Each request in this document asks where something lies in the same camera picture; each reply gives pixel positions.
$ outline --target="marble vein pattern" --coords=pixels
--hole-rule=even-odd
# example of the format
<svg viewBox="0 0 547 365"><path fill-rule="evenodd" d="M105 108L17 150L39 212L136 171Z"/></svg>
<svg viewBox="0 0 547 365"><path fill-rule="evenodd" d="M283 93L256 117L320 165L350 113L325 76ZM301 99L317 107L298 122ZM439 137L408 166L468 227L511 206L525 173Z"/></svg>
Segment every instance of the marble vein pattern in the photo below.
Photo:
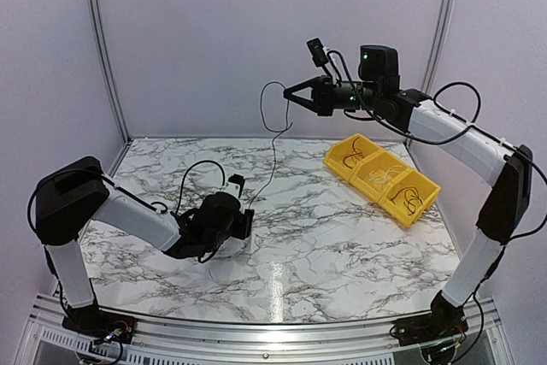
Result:
<svg viewBox="0 0 547 365"><path fill-rule="evenodd" d="M436 206L399 226L323 164L333 141L280 139L271 185L255 200L251 237L229 239L211 261L174 260L139 238L92 222L82 251L101 304L207 321L346 321L427 309L458 263ZM384 148L413 165L402 144ZM246 179L248 203L268 181L273 152L262 138L138 139L117 181L146 201L174 207L194 162L220 162ZM221 181L192 170L182 208Z"/></svg>

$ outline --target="vertical metal post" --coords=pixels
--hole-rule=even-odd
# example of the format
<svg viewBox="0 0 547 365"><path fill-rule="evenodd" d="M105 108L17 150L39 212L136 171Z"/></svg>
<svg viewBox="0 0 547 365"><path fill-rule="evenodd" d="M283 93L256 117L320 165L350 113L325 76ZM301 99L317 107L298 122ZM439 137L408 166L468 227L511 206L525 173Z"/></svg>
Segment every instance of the vertical metal post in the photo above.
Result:
<svg viewBox="0 0 547 365"><path fill-rule="evenodd" d="M121 108L121 101L115 82L114 71L112 70L112 65L110 63L106 38L104 37L103 20L99 8L99 0L88 0L88 6L91 13L91 26L95 37L95 43L97 45L99 62L101 64L104 77L104 84L106 85L106 90L109 95L110 107L114 114L116 126L121 139L124 145L128 145L132 138L127 130L126 119Z"/></svg>
<svg viewBox="0 0 547 365"><path fill-rule="evenodd" d="M421 81L421 90L426 94L432 93L435 73L437 72L438 61L443 50L446 35L448 33L453 6L454 0L441 0L440 9L438 11L437 27L435 28L435 34L433 36L433 42L429 52L429 59L427 60L424 77ZM412 140L409 139L405 141L407 149L410 149L412 143Z"/></svg>

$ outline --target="white wall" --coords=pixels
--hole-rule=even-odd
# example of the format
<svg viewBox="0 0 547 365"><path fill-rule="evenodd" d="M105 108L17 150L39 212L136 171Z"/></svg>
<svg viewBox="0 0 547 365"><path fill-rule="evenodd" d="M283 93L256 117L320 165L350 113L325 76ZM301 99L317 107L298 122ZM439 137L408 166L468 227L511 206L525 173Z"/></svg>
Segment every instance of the white wall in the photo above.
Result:
<svg viewBox="0 0 547 365"><path fill-rule="evenodd" d="M483 95L479 124L514 144L526 144L547 170L546 0L456 0L436 87L453 80L476 85ZM455 90L443 100L471 115L472 95ZM439 148L415 146L419 164L443 188L439 203L458 246L473 235L489 187ZM533 181L533 201L520 231L535 228L547 209L543 182ZM547 229L508 247L490 281L496 306L518 365L547 362Z"/></svg>
<svg viewBox="0 0 547 365"><path fill-rule="evenodd" d="M13 362L51 278L26 224L38 180L84 155L121 149L86 0L0 0L0 360Z"/></svg>
<svg viewBox="0 0 547 365"><path fill-rule="evenodd" d="M357 77L360 44L388 44L403 85L418 87L440 0L101 0L105 32L129 129L145 136L260 136L259 92L322 74L306 41L340 49ZM274 88L267 116L281 126ZM346 137L382 127L341 113L317 121L294 108L292 136Z"/></svg>

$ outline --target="table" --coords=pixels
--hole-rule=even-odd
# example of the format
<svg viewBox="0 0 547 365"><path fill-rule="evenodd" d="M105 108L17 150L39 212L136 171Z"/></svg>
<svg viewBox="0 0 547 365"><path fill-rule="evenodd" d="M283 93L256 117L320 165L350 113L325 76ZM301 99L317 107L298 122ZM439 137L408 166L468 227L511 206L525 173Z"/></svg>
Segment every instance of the table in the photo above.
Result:
<svg viewBox="0 0 547 365"><path fill-rule="evenodd" d="M103 305L206 321L347 321L427 309L459 262L433 205L402 228L323 164L329 140L279 139L272 183L255 200L251 237L229 239L209 262L174 260L113 227L93 221L81 246ZM379 143L413 165L400 143ZM220 162L242 174L242 201L268 181L271 140L137 139L115 177L146 201L176 204L194 162ZM192 170L183 209L220 185L215 166Z"/></svg>

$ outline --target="yellow plastic tray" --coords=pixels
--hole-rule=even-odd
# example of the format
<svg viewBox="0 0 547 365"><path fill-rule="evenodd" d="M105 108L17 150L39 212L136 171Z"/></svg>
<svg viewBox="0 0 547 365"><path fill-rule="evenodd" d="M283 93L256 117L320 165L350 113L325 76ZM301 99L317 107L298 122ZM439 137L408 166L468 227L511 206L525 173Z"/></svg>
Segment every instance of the yellow plastic tray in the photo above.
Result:
<svg viewBox="0 0 547 365"><path fill-rule="evenodd" d="M360 134L335 144L323 162L405 227L432 206L441 188Z"/></svg>

